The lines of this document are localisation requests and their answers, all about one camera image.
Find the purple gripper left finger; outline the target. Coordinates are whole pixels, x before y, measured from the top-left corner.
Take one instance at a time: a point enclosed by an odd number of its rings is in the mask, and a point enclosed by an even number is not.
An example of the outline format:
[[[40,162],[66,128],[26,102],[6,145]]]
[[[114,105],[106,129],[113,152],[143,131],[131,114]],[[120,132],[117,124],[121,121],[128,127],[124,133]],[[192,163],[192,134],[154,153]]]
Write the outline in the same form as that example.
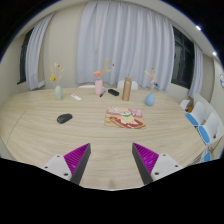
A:
[[[42,169],[79,185],[90,154],[91,145],[87,143],[66,155],[56,154]]]

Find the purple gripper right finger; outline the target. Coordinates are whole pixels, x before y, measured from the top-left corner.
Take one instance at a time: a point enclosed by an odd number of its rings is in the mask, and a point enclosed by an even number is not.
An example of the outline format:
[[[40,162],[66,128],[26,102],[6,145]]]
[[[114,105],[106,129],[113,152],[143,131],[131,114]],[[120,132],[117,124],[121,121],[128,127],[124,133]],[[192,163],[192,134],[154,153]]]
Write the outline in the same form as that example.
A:
[[[157,154],[137,143],[132,144],[132,154],[145,185],[182,169],[168,154]]]

